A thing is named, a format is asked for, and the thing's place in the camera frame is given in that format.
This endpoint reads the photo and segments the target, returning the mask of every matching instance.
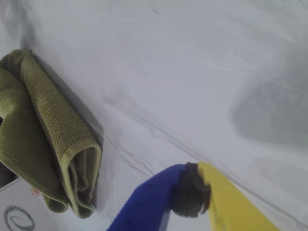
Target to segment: black rubber pivot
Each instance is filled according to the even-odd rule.
[[[181,217],[197,218],[198,213],[207,211],[210,196],[211,186],[203,184],[203,179],[198,175],[198,165],[188,162],[172,195],[171,209]]]

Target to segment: yellow handle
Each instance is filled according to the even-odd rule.
[[[211,185],[212,231],[278,231],[278,229],[215,167],[198,163],[198,173]]]

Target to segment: blue handle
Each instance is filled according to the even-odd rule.
[[[164,231],[170,216],[171,196],[185,165],[174,165],[138,186],[108,231]]]

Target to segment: terry cloth texture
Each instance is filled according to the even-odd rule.
[[[0,61],[0,117],[0,161],[51,211],[89,217],[101,147],[29,51]]]

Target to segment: white surface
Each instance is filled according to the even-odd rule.
[[[304,1],[0,0],[0,16],[0,54],[32,49],[104,137],[97,213],[80,230],[102,230],[139,183],[197,160],[282,230],[308,227]],[[169,230],[198,221],[172,216]]]
[[[35,230],[57,231],[58,227],[48,215],[46,210],[35,196],[31,195],[31,187],[21,179],[17,179],[11,184],[0,189],[0,229],[8,231],[4,222],[4,212],[9,206],[17,206],[24,209],[35,223]],[[31,220],[20,211],[13,211],[8,215],[8,223],[13,231],[20,229],[12,222],[21,226],[31,225]]]

